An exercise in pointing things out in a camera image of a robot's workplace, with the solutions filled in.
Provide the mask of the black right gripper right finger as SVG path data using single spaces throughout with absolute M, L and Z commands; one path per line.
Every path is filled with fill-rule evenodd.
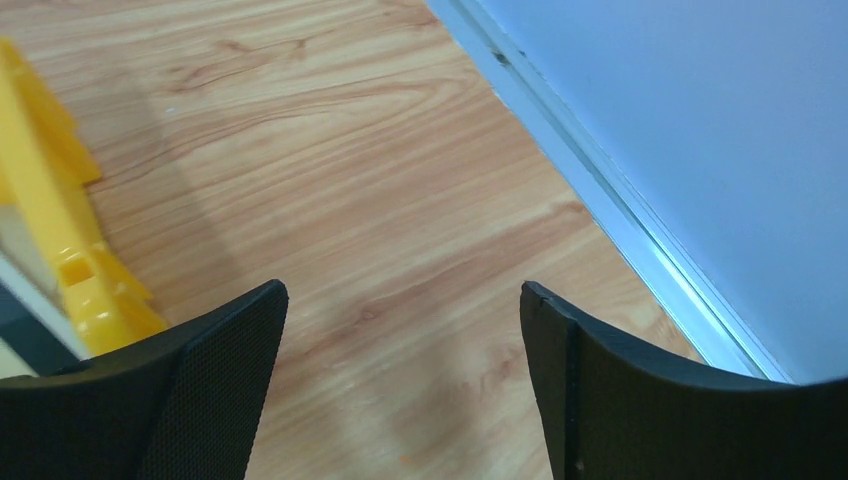
M 520 322 L 557 479 L 843 479 L 847 383 L 707 366 L 524 283 Z

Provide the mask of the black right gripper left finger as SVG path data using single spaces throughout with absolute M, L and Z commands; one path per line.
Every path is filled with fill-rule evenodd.
M 5 479 L 241 479 L 289 303 L 268 281 L 142 341 L 1 383 Z

